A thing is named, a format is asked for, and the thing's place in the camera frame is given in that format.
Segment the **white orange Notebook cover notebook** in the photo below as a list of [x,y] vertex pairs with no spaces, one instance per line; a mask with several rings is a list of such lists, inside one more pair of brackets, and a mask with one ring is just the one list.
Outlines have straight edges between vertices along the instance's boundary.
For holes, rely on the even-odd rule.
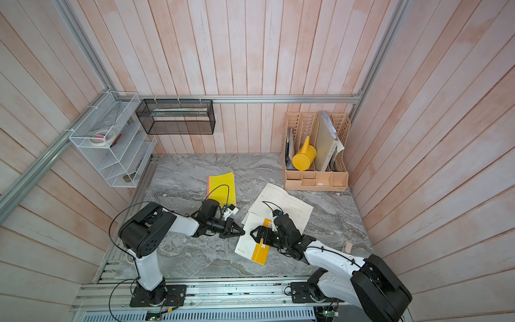
[[236,245],[235,253],[254,263],[265,265],[270,247],[260,239],[256,242],[251,236],[251,231],[259,226],[272,228],[272,220],[261,215],[249,212],[244,224],[245,235],[240,236]]

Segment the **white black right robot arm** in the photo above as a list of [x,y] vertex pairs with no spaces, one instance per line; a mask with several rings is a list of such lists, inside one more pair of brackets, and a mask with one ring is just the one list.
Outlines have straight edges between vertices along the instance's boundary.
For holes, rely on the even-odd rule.
[[344,302],[363,310],[371,321],[402,321],[413,296],[385,261],[377,256],[352,256],[300,233],[287,214],[273,227],[254,228],[257,244],[276,248],[289,258],[317,267],[305,282],[292,283],[295,303]]

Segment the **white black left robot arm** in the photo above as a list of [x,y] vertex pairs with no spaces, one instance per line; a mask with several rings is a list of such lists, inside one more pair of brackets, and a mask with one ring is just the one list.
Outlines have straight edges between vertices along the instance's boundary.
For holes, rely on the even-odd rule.
[[127,220],[119,228],[118,236],[134,258],[139,275],[138,286],[146,292],[164,288],[156,251],[169,232],[190,237],[206,236],[210,232],[221,239],[245,235],[245,230],[233,218],[225,219],[218,215],[221,210],[218,201],[207,199],[197,211],[186,217],[149,201]]

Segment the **open lined notebook underneath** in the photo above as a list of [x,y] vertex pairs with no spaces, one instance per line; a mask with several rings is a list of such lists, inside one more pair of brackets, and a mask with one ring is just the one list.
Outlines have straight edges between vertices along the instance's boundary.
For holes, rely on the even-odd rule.
[[304,233],[313,206],[293,197],[279,186],[268,183],[250,206],[242,223],[246,224],[251,214],[272,219],[272,211],[276,209],[287,213],[299,232]]

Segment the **yellow plastic watering can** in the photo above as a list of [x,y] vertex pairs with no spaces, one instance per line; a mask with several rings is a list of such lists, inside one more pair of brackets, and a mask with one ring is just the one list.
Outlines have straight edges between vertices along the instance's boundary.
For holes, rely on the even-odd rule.
[[316,148],[311,145],[311,138],[307,136],[300,150],[294,155],[292,165],[296,170],[306,171],[310,168],[316,156]]

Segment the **grey book in organizer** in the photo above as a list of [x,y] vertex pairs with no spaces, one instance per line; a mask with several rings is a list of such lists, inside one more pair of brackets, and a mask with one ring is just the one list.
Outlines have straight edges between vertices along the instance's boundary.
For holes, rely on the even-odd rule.
[[286,146],[285,146],[285,165],[287,170],[295,170],[292,162],[292,158],[295,156],[295,140],[293,129],[289,127],[286,135]]

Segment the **small pink white eraser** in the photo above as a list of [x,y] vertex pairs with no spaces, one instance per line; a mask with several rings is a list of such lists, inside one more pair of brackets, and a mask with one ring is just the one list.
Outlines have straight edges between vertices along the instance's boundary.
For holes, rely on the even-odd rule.
[[349,241],[346,241],[343,246],[343,251],[346,254],[351,254],[352,248],[353,248],[353,244]]

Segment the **beige folder in organizer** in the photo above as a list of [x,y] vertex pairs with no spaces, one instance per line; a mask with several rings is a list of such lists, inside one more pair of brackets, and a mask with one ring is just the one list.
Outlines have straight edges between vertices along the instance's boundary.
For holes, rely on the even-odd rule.
[[331,121],[330,116],[325,111],[318,113],[319,128],[315,149],[317,156],[314,164],[319,172],[333,171],[335,168],[337,155],[345,148],[337,136],[337,130]]

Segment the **beige plastic desk organizer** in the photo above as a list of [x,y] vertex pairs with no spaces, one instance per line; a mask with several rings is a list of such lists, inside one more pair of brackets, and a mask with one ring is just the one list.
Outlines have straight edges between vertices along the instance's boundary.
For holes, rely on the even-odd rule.
[[[328,114],[333,122],[337,136],[343,143],[347,141],[351,122],[347,114]],[[306,171],[287,170],[285,165],[285,146],[287,129],[293,129],[295,140],[295,154],[304,144],[305,138],[311,138],[311,145],[315,147],[319,128],[318,112],[300,113],[288,112],[284,122],[282,144],[282,173],[284,188],[291,191],[344,191],[348,187],[349,173],[343,162],[343,151],[336,158],[333,171],[319,172],[315,169],[314,162]]]

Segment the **tape roll on shelf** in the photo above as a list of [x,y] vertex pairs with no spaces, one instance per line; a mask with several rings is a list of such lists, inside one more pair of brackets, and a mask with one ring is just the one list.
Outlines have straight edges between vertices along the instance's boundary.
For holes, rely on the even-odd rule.
[[111,146],[116,138],[117,134],[115,131],[110,129],[101,129],[94,131],[88,138],[88,142],[92,147],[106,147]]

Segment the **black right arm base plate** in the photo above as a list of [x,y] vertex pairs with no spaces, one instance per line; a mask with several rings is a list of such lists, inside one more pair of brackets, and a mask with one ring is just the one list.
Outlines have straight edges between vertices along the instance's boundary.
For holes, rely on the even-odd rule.
[[296,282],[290,284],[290,295],[293,303],[330,303],[345,302],[338,297],[336,288],[327,283]]

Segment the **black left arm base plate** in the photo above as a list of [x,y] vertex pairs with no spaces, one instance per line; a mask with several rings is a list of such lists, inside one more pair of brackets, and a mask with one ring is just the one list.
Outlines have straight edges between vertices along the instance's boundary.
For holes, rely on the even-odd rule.
[[153,291],[138,285],[130,301],[130,307],[182,307],[185,295],[185,284],[160,284]]

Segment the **black mesh wall basket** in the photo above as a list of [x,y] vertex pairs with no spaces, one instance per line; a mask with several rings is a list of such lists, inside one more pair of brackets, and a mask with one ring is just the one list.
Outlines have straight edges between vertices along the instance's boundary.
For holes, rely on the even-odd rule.
[[144,99],[135,114],[150,135],[212,135],[216,125],[206,99]]

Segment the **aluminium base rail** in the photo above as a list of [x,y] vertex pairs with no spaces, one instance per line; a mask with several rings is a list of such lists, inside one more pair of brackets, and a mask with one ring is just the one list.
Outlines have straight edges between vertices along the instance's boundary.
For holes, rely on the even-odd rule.
[[164,317],[169,309],[183,313],[201,309],[249,309],[274,307],[351,306],[344,300],[312,300],[305,290],[307,277],[288,276],[237,277],[220,279],[172,279],[166,285],[166,299],[151,306],[143,295],[137,295],[133,280],[104,280],[80,288],[71,313],[106,312],[109,321],[123,321],[126,312],[147,311]]

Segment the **horizontal aluminium wall rail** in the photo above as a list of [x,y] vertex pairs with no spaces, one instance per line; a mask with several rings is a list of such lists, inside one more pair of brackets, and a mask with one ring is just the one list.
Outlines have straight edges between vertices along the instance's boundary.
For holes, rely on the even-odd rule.
[[214,104],[226,103],[358,103],[361,95],[139,95],[139,99],[171,99],[177,101],[212,101]]

